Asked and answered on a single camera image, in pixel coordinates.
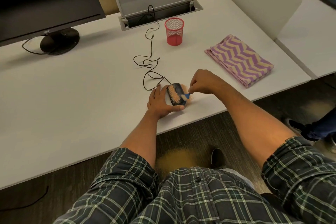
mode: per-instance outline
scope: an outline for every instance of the red mesh pencil cup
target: red mesh pencil cup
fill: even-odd
[[[165,22],[167,43],[177,46],[182,43],[184,21],[180,18],[170,18]]]

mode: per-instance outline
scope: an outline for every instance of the monitor base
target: monitor base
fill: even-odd
[[[70,51],[79,42],[79,33],[67,28],[47,34],[40,43],[43,52],[49,55],[61,55]]]

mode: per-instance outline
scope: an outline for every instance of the left hand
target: left hand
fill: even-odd
[[[161,90],[161,85],[159,84],[149,95],[149,102],[147,103],[148,112],[155,115],[158,119],[167,116],[171,112],[178,112],[184,109],[183,105],[172,106],[166,104],[167,88],[168,85],[164,86]]]

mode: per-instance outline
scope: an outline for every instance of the chevron pattern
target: chevron pattern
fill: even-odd
[[[222,42],[204,52],[246,88],[264,78],[274,68],[274,65],[233,35],[228,35]]]

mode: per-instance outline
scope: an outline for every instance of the hand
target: hand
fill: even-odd
[[[147,103],[148,112],[152,113],[158,119],[163,118],[171,112],[177,112],[184,109],[183,105],[167,105],[166,104],[166,90],[168,85],[161,90],[160,84],[149,95],[149,102]]]
[[[223,84],[225,84],[225,81],[209,70],[198,69],[191,80],[189,93],[214,94]]]

